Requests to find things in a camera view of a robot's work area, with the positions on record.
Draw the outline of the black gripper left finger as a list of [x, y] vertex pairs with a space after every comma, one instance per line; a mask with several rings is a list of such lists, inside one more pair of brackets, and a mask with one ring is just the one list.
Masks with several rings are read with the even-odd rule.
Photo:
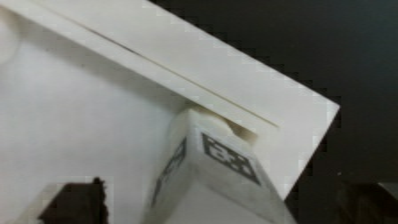
[[42, 224], [108, 224], [104, 181], [67, 183], [37, 219]]

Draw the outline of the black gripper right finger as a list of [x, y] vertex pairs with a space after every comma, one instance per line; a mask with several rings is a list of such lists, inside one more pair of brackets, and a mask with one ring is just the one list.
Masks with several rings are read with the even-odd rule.
[[332, 224], [398, 224], [398, 183], [348, 183], [337, 191]]

